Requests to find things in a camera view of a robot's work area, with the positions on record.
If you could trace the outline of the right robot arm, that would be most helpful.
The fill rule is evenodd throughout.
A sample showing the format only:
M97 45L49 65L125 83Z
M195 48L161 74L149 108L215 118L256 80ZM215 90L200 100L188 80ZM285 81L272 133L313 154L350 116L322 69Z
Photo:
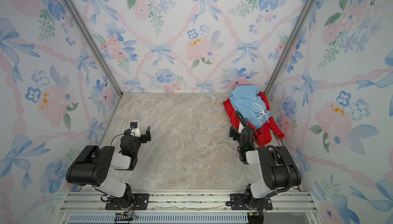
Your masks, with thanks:
M238 155L245 165L259 165L262 177L249 184L243 194L230 194L227 206L232 210L272 210L271 198L297 187L302 182L300 171L285 146L267 145L256 148L251 129L231 127L229 137L238 142Z

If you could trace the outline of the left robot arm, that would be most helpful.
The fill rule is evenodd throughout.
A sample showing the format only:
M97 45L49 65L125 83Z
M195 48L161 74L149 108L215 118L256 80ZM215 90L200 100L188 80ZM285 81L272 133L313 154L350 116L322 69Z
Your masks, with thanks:
M115 147L86 146L74 160L66 173L66 180L78 186L92 186L102 193L101 201L106 210L146 210L148 193L133 193L131 185L116 179L110 170L133 171L138 162L138 152L142 144L151 140L150 127L145 134L140 133L138 122L130 123L130 128L120 138L120 151Z

